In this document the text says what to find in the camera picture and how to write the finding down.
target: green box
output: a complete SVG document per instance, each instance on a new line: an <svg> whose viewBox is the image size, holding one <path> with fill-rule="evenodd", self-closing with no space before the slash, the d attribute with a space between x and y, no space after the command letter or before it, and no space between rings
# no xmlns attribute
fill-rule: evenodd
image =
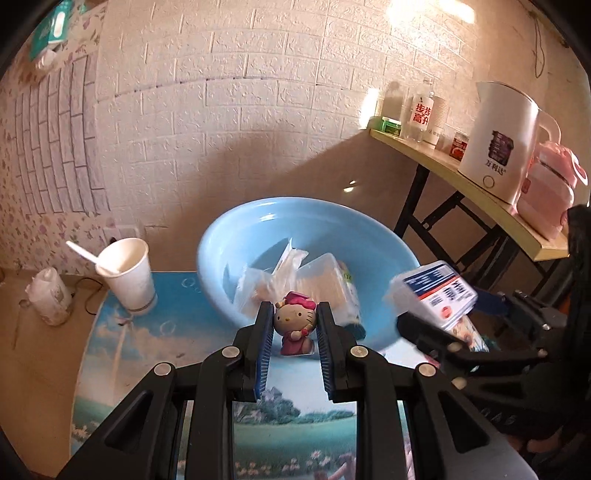
<svg viewBox="0 0 591 480"><path fill-rule="evenodd" d="M47 48L53 50L67 38L73 6L73 0L63 0L37 25L31 43L31 60Z"/></svg>

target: hello kitty figurine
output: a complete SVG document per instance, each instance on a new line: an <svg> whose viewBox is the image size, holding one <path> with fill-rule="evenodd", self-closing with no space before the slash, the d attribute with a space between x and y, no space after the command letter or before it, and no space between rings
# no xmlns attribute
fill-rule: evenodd
<svg viewBox="0 0 591 480"><path fill-rule="evenodd" d="M291 291L275 307L273 327L283 337L281 354L313 353L314 342L308 335L316 328L316 303L306 295Z"/></svg>

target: metal screw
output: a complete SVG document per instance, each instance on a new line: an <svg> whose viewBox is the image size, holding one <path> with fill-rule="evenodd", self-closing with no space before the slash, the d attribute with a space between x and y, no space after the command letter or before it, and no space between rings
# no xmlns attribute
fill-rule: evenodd
<svg viewBox="0 0 591 480"><path fill-rule="evenodd" d="M168 375L172 369L173 368L170 366L170 364L162 363L154 367L154 373L159 377L166 377L166 375Z"/></svg>
<svg viewBox="0 0 591 480"><path fill-rule="evenodd" d="M453 342L447 346L447 351L450 353L456 353L462 350L462 344L460 342Z"/></svg>
<svg viewBox="0 0 591 480"><path fill-rule="evenodd" d="M240 349L237 346L230 345L222 350L222 355L226 358L236 358L240 355Z"/></svg>
<svg viewBox="0 0 591 480"><path fill-rule="evenodd" d="M366 357L368 356L368 353L368 350L362 345L357 345L351 348L351 355L356 356L357 358Z"/></svg>
<svg viewBox="0 0 591 480"><path fill-rule="evenodd" d="M456 377L452 380L452 384L458 390L462 390L462 389L466 388L466 386L468 385L468 380L466 380L463 377Z"/></svg>
<svg viewBox="0 0 591 480"><path fill-rule="evenodd" d="M418 366L418 372L424 377L432 377L437 370L431 364L421 364Z"/></svg>

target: paper cup stack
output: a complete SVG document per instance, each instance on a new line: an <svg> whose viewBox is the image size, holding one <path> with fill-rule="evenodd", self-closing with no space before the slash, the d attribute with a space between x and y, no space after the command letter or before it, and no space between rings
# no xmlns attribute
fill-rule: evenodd
<svg viewBox="0 0 591 480"><path fill-rule="evenodd" d="M423 133L423 143L428 148L435 148L439 141L441 131L447 121L447 115L449 114L449 102L444 98L435 96L433 97L433 110L429 117L429 123L427 129Z"/></svg>

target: white kettle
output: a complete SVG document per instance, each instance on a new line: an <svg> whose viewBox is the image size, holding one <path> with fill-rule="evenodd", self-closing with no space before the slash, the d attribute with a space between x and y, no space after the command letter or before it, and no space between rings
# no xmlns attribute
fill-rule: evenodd
<svg viewBox="0 0 591 480"><path fill-rule="evenodd" d="M514 204L536 144L538 127L560 143L554 118L516 88L476 84L480 111L458 171L504 202Z"/></svg>

